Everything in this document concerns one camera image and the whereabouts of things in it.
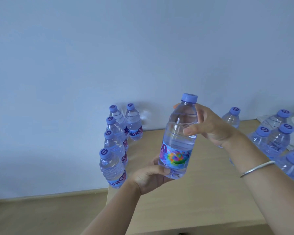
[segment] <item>hand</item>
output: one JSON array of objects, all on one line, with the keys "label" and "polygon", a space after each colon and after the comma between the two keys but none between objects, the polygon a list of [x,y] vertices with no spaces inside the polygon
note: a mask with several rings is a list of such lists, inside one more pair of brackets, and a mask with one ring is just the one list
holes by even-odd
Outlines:
[{"label": "hand", "polygon": [[222,145],[231,138],[237,129],[224,122],[206,106],[195,104],[199,124],[193,124],[183,130],[184,135],[201,134],[215,145]]},{"label": "hand", "polygon": [[155,157],[149,163],[149,166],[139,169],[130,178],[138,185],[142,195],[173,180],[165,177],[165,175],[170,174],[170,169],[158,165],[158,160],[159,156]]}]

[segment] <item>fingernail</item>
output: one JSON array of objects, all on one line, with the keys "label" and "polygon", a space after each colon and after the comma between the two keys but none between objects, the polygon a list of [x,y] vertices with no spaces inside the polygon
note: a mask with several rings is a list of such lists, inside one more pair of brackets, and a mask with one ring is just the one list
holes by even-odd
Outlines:
[{"label": "fingernail", "polygon": [[170,169],[169,169],[169,168],[165,168],[165,169],[163,170],[163,172],[164,172],[165,174],[169,174],[169,173],[170,173]]},{"label": "fingernail", "polygon": [[190,129],[190,128],[185,128],[184,130],[183,130],[183,134],[184,135],[188,135],[188,134],[191,134],[192,133],[192,130]]}]

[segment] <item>forearm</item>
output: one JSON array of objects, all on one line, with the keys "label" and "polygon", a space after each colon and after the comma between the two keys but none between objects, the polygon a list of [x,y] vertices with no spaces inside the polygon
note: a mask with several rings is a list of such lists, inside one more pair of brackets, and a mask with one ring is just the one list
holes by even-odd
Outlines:
[{"label": "forearm", "polygon": [[[240,173],[269,161],[240,132],[222,146]],[[275,165],[256,170],[244,176],[243,180],[274,233],[294,235],[294,181]]]},{"label": "forearm", "polygon": [[139,187],[128,179],[82,235],[124,235],[140,196]]}]

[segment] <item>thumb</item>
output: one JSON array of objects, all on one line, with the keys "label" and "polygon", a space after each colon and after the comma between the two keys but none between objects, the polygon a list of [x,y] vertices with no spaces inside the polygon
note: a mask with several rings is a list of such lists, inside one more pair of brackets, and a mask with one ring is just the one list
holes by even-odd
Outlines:
[{"label": "thumb", "polygon": [[208,133],[208,124],[206,123],[198,123],[192,124],[191,126],[185,128],[183,133],[185,136],[200,134],[200,133]]},{"label": "thumb", "polygon": [[170,173],[170,169],[162,167],[160,165],[148,166],[145,169],[146,169],[145,173],[147,175],[154,175],[154,174],[168,175]]}]

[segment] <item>bracelet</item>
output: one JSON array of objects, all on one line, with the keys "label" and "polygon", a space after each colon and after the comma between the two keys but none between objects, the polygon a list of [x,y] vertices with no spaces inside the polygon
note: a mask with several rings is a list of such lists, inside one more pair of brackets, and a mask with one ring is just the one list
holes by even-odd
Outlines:
[{"label": "bracelet", "polygon": [[265,163],[263,163],[263,164],[261,164],[261,165],[259,165],[259,166],[254,167],[253,169],[248,170],[247,172],[244,172],[244,173],[240,176],[240,178],[243,177],[243,176],[245,176],[245,175],[247,175],[247,174],[250,174],[251,172],[253,172],[253,171],[255,171],[255,170],[258,170],[258,169],[260,169],[260,168],[263,168],[263,167],[266,167],[266,166],[269,166],[269,165],[272,165],[272,164],[275,164],[275,163],[276,163],[275,161],[265,162]]}]

